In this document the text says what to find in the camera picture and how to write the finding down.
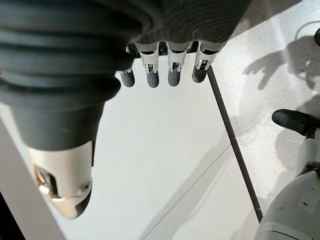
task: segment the gray floor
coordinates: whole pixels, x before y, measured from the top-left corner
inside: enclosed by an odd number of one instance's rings
[[[303,137],[275,125],[277,109],[320,117],[320,1],[255,0],[213,63],[262,211],[296,175]]]

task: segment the gray fingertip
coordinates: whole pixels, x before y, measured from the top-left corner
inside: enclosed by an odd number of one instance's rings
[[[168,83],[171,87],[176,87],[180,82],[181,71],[178,69],[169,70],[168,72]]]
[[[196,69],[196,67],[193,68],[193,72],[192,72],[192,80],[199,84],[202,83],[207,75],[207,71],[203,70],[203,69]]]
[[[315,43],[320,46],[320,28],[316,31],[314,35]]]
[[[125,85],[128,88],[131,88],[135,85],[135,75],[132,70],[131,72],[124,71],[123,73],[120,73],[120,75],[123,85]]]
[[[154,71],[150,71],[150,73],[146,74],[146,79],[148,81],[148,85],[151,88],[156,88],[159,85],[159,73],[154,73]]]

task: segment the white tile floor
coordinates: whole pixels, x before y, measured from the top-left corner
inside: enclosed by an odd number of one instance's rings
[[[229,146],[145,239],[253,240],[258,221],[246,191]]]
[[[277,109],[320,117],[318,0],[255,0],[213,63],[262,211],[295,177],[303,137],[271,120]]]

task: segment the ribbed rubber sleeve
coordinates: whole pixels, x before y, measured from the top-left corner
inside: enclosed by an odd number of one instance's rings
[[[158,41],[185,43],[206,40],[223,43],[229,39],[252,0],[162,0],[164,24],[145,34],[138,43]]]
[[[120,89],[115,71],[132,65],[127,44],[162,17],[154,1],[0,0],[0,100],[23,141],[45,151],[94,141]]]

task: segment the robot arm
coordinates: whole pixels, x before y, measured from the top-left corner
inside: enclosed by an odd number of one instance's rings
[[[132,87],[135,43],[147,82],[159,84],[159,42],[168,78],[180,81],[199,41],[193,80],[205,79],[252,0],[0,0],[0,101],[10,106],[42,193],[70,219],[91,195],[95,141],[105,101]]]
[[[256,240],[320,239],[320,120],[281,109],[272,119],[305,136],[299,175],[275,198],[257,230]]]

